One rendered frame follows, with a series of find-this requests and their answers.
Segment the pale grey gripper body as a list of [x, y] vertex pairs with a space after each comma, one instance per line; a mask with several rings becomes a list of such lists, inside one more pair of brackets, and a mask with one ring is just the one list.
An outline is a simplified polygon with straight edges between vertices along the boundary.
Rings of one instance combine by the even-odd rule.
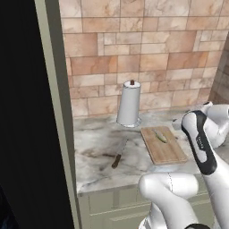
[[180, 130], [182, 128], [182, 118], [174, 119], [172, 121], [172, 126], [174, 127], [176, 131]]

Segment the wooden cutting board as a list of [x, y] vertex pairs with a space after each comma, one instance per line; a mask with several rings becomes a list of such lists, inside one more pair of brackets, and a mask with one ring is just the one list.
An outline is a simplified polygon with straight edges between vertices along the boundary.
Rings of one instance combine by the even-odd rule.
[[[166, 137], [167, 143], [160, 141], [153, 129], [161, 131]], [[168, 127], [145, 127], [140, 129], [140, 133], [155, 165], [181, 164], [188, 161], [187, 156]]]

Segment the grey-green fridge housing panel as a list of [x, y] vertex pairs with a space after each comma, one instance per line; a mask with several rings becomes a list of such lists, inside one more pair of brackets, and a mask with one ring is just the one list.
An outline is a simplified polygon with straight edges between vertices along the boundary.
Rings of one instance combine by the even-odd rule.
[[64, 164], [74, 229], [81, 229], [76, 190], [72, 107], [64, 55], [64, 40], [58, 0], [34, 0], [47, 77]]

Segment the black fridge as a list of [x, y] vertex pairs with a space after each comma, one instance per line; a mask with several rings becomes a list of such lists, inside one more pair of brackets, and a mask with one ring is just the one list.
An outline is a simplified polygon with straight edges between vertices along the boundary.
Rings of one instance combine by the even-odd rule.
[[74, 229], [34, 0], [0, 0], [0, 185], [21, 229]]

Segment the green vegetable piece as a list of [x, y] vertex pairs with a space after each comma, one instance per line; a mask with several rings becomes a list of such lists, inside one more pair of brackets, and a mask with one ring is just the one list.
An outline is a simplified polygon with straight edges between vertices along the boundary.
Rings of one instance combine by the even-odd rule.
[[166, 137], [164, 136], [164, 134], [161, 131], [153, 129], [153, 132], [156, 134], [156, 137], [160, 141], [162, 141], [163, 143], [167, 143], [167, 139], [166, 139]]

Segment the white paper towel roll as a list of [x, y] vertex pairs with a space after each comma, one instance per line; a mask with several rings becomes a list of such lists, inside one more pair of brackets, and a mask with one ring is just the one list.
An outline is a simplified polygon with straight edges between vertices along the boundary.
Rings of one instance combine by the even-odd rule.
[[140, 89], [141, 84], [135, 80], [123, 84], [116, 122], [124, 127], [134, 128], [140, 124]]

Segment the grey-green drawer front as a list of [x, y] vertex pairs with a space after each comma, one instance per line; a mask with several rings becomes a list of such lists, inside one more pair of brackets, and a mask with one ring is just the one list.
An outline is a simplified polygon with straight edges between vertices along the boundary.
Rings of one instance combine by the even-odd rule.
[[137, 186], [122, 190], [105, 191], [89, 196], [89, 209], [92, 214], [129, 208], [145, 203], [148, 203], [148, 200], [140, 195]]
[[200, 205], [200, 204], [208, 204], [210, 202], [210, 198], [208, 195], [208, 190], [206, 184], [200, 174], [196, 174], [195, 177], [199, 183], [199, 190], [196, 196], [190, 198], [190, 203], [192, 206]]

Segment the grey-green cupboard door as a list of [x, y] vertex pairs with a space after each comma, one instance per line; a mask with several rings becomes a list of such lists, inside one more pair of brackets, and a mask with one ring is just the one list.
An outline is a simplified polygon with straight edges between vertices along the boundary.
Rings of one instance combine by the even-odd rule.
[[90, 217], [91, 229], [138, 229], [146, 217], [146, 211], [140, 213], [107, 213]]

